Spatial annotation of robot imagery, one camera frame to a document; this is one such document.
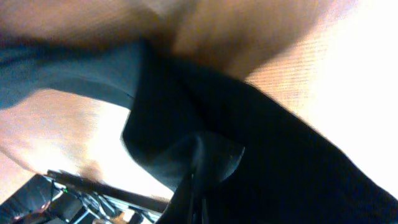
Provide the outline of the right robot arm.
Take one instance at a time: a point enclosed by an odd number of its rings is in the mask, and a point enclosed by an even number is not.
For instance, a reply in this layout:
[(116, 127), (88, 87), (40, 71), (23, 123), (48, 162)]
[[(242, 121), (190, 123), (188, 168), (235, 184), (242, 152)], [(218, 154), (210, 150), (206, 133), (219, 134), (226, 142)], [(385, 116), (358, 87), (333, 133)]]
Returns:
[(214, 131), (135, 131), (124, 141), (133, 159), (173, 190), (170, 202), (129, 193), (65, 172), (31, 178), (1, 205), (2, 223), (233, 223), (225, 185), (247, 145)]

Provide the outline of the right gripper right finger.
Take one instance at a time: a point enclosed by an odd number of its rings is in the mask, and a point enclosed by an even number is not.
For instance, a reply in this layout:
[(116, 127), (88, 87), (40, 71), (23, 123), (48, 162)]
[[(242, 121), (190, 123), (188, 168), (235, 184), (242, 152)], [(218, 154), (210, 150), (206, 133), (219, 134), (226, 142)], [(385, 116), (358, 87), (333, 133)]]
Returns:
[(245, 147), (224, 137), (203, 134), (198, 138), (198, 222), (209, 223), (207, 194), (237, 169)]

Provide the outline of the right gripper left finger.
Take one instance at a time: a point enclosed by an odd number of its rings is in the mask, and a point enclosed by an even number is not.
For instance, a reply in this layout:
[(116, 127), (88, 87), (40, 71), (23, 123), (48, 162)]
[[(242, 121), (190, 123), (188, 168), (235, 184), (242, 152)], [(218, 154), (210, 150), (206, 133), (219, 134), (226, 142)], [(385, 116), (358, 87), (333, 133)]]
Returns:
[(158, 224), (191, 223), (205, 190), (205, 133), (199, 132), (166, 149), (155, 158), (156, 177), (174, 190)]

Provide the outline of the black leggings red waistband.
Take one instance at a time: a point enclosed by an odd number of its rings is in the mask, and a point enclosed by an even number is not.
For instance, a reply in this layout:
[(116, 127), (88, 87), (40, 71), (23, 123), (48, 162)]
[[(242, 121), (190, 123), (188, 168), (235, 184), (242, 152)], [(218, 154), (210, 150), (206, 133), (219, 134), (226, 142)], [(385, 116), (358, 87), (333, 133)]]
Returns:
[(397, 222), (392, 195), (267, 95), (208, 68), (162, 57), (144, 41), (103, 52), (2, 47), (1, 108), (41, 88), (129, 108), (123, 140), (127, 129), (202, 130), (245, 143), (241, 165), (224, 187), (238, 213), (233, 223)]

